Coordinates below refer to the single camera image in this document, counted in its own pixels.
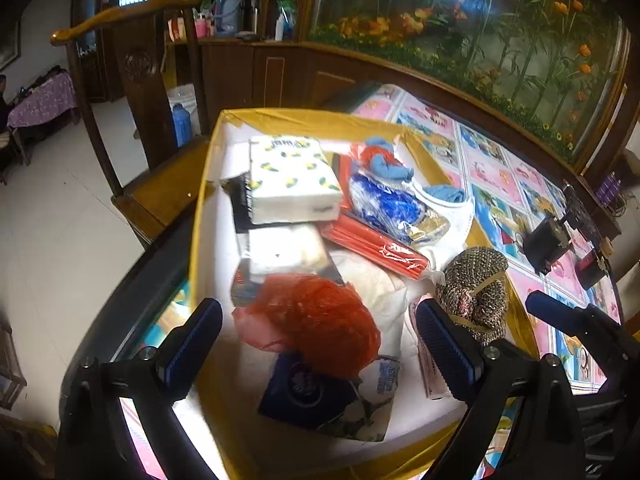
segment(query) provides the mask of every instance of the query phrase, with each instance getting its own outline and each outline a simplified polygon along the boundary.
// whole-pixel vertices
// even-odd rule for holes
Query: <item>fish tank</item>
[[[315,0],[308,38],[443,81],[570,164],[603,133],[628,41],[606,0]]]

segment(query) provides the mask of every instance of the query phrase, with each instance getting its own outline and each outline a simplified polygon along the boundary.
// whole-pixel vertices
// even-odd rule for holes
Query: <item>carved wooden chair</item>
[[[112,7],[51,37],[51,44],[66,46],[80,113],[111,187],[111,201],[129,221],[144,246],[150,244],[198,195],[210,135],[200,49],[191,10],[199,4],[199,0],[149,0],[127,7]],[[161,49],[156,44],[156,23],[164,21],[156,20],[156,16],[166,9],[182,11],[202,132],[201,137],[195,137],[180,149],[160,73]],[[76,46],[77,38],[102,27],[112,31],[118,71],[148,162],[148,171],[125,186],[120,183],[100,136],[86,94]]]

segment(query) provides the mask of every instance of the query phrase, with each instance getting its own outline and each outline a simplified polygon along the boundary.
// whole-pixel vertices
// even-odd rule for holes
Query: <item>small box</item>
[[[254,224],[338,218],[342,190],[317,139],[251,139],[251,219]]]

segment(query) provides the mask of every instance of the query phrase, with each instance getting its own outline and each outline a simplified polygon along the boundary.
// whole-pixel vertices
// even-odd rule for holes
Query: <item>woven pouch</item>
[[[450,262],[444,270],[446,285],[436,287],[436,299],[451,320],[466,327],[483,346],[505,334],[508,266],[498,251],[472,247]]]

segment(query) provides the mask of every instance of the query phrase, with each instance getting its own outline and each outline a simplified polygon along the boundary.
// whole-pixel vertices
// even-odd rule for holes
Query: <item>blue cloth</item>
[[[439,186],[425,186],[422,188],[425,193],[430,194],[445,202],[453,202],[460,204],[466,200],[466,194],[463,189],[453,187],[449,184],[440,184]]]
[[[380,146],[380,148],[384,148],[388,152],[394,152],[394,146],[388,140],[383,139],[382,137],[370,137],[369,139],[364,141],[366,146]]]
[[[382,137],[371,137],[364,141],[366,146],[379,146],[384,148],[393,155],[394,146]],[[371,158],[369,171],[375,176],[386,178],[387,180],[398,180],[401,182],[409,182],[414,177],[414,170],[410,170],[404,166],[396,166],[395,164],[387,164],[385,157],[382,155],[374,155]]]
[[[369,171],[375,176],[386,178],[387,180],[401,180],[410,182],[414,177],[414,170],[410,170],[404,166],[396,166],[395,164],[387,164],[385,157],[379,153],[371,157]]]

